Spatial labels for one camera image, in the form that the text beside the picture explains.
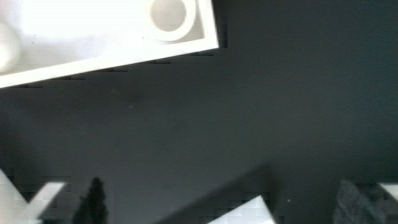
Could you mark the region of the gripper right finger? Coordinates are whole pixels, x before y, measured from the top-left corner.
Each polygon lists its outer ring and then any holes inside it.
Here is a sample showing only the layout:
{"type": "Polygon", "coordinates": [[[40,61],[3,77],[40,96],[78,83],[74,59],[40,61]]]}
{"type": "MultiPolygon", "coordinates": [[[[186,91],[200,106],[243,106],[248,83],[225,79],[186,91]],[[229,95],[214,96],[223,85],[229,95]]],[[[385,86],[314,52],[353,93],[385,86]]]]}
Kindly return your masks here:
{"type": "Polygon", "coordinates": [[[378,184],[340,180],[333,224],[398,224],[398,201],[378,184]]]}

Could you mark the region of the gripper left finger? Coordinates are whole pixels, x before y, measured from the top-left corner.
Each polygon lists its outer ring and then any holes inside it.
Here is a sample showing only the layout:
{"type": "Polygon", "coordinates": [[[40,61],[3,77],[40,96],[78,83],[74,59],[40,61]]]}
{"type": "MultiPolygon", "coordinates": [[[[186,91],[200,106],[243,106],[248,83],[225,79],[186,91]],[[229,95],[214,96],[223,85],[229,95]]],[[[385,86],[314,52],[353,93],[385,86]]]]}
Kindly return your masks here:
{"type": "MultiPolygon", "coordinates": [[[[65,187],[63,182],[47,182],[30,201],[24,200],[10,179],[0,170],[0,224],[49,224],[40,215],[65,187]]],[[[78,209],[67,223],[108,224],[102,181],[94,178],[86,195],[79,198],[78,209]]]]}

